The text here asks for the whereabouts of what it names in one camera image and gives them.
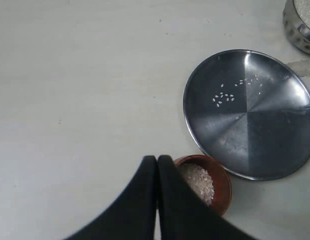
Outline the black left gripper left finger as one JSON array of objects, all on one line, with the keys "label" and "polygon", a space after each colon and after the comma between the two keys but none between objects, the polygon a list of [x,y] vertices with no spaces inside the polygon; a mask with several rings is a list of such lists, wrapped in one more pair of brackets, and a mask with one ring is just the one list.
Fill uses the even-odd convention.
[{"label": "black left gripper left finger", "polygon": [[157,160],[143,157],[123,192],[68,240],[152,240],[157,208]]}]

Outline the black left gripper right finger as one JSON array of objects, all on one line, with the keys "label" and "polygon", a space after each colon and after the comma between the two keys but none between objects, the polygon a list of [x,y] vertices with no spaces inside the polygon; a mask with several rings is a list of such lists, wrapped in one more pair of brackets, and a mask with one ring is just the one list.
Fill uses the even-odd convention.
[{"label": "black left gripper right finger", "polygon": [[171,156],[158,158],[158,208],[163,240],[252,240],[205,204],[182,178]]}]

